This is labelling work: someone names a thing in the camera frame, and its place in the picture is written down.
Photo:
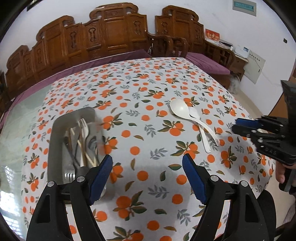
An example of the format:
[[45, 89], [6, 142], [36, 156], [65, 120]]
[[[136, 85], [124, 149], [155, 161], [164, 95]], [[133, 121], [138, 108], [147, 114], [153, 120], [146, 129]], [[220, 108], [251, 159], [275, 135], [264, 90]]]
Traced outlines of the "person's right hand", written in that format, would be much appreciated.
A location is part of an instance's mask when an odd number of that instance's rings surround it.
[[276, 180], [280, 184], [283, 184], [285, 181], [285, 171], [287, 168], [288, 168], [288, 166], [283, 165], [280, 162], [276, 162], [275, 176], [276, 176]]

